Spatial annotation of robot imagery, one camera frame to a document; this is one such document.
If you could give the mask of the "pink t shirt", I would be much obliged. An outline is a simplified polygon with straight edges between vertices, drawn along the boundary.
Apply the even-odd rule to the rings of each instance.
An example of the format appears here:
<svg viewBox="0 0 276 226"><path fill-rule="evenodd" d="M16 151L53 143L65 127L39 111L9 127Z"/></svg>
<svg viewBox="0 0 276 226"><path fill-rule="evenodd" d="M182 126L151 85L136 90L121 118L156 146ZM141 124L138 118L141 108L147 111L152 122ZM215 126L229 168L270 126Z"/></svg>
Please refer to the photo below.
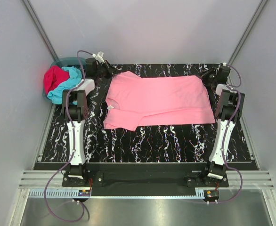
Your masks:
<svg viewBox="0 0 276 226"><path fill-rule="evenodd" d="M197 76L116 75L106 96L105 129L215 123L207 89Z"/></svg>

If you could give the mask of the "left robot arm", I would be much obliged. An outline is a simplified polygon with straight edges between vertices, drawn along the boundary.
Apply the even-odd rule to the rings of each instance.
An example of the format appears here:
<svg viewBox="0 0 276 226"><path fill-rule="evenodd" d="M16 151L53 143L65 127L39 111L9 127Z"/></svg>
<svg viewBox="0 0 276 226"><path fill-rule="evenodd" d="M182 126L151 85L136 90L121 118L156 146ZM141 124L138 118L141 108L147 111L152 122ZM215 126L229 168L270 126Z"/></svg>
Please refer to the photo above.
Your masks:
<svg viewBox="0 0 276 226"><path fill-rule="evenodd" d="M85 64L83 75L88 78L81 79L78 85L63 91L62 99L62 113L69 131L70 149L63 182L78 186L85 186L90 181L83 141L84 124L89 114L87 96L94 90L97 79L111 78L117 73L108 61L95 54L87 58Z"/></svg>

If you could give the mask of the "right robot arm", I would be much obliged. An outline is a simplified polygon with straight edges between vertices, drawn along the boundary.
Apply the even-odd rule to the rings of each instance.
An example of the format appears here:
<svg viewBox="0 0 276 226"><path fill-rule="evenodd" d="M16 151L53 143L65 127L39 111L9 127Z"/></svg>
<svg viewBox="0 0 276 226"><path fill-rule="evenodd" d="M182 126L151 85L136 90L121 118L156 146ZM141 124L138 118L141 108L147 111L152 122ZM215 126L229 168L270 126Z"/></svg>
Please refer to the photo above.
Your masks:
<svg viewBox="0 0 276 226"><path fill-rule="evenodd" d="M206 168L201 174L201 182L208 187L227 180L226 170L231 169L226 160L228 145L234 127L242 116L245 94L237 90L242 83L241 77L237 86L228 83L232 69L233 66L221 63L218 68L211 68L201 75L203 84L219 96L215 111L217 119L215 142Z"/></svg>

